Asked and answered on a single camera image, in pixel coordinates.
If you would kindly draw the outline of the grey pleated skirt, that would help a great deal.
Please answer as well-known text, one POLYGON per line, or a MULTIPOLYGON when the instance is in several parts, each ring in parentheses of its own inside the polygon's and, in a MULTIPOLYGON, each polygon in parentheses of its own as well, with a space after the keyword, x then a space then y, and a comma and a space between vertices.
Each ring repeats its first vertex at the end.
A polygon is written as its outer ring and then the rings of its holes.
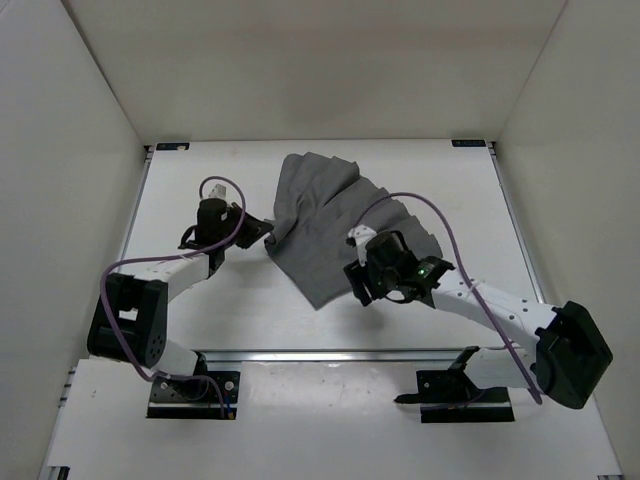
POLYGON ((402 232, 418 257, 442 255, 436 237, 387 195, 355 162, 312 152, 285 157, 265 249, 314 309, 351 291, 344 267, 358 256, 346 238, 360 218, 377 232, 402 232))

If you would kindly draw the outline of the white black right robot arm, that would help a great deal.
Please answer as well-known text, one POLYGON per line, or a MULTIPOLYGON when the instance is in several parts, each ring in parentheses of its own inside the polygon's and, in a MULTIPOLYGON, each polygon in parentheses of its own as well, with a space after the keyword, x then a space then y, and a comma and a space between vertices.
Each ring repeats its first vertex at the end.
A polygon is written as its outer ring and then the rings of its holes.
POLYGON ((473 281, 442 258, 417 258, 398 231, 359 225, 346 242, 358 258, 344 272, 362 305, 419 302, 474 321, 503 340, 501 349, 466 348, 449 368, 449 391, 460 400, 495 387, 525 388, 578 410, 612 363, 596 322, 578 303, 532 302, 473 281))

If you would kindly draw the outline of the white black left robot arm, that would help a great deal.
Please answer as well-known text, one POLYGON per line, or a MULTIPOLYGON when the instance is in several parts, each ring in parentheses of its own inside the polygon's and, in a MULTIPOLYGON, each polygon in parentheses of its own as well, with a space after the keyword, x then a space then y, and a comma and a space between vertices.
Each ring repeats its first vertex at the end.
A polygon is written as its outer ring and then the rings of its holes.
POLYGON ((168 339, 169 303, 212 277, 227 249, 247 249, 272 230, 236 203, 202 200, 196 223, 181 237, 183 255, 152 258, 153 265, 136 275, 106 275, 87 338, 89 353, 150 370, 173 381, 185 397, 203 395, 209 385, 206 360, 168 339))

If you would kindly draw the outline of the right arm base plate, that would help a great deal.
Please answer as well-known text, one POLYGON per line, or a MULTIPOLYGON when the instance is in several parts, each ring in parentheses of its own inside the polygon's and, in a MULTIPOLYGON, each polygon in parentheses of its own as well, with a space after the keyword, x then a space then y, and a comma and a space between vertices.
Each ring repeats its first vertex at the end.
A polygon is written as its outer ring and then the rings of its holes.
POLYGON ((510 423, 515 421, 506 387, 479 389, 453 370, 419 370, 417 391, 394 399, 400 406, 418 406, 422 424, 510 423))

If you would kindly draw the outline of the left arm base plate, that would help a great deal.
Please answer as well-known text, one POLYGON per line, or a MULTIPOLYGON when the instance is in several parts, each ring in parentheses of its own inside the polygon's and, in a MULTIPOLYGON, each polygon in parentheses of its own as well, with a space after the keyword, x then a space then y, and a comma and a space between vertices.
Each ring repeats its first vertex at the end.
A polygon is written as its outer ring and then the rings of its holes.
POLYGON ((157 379, 151 386, 146 416, 151 419, 235 420, 241 372, 208 371, 221 391, 209 381, 179 382, 157 379))

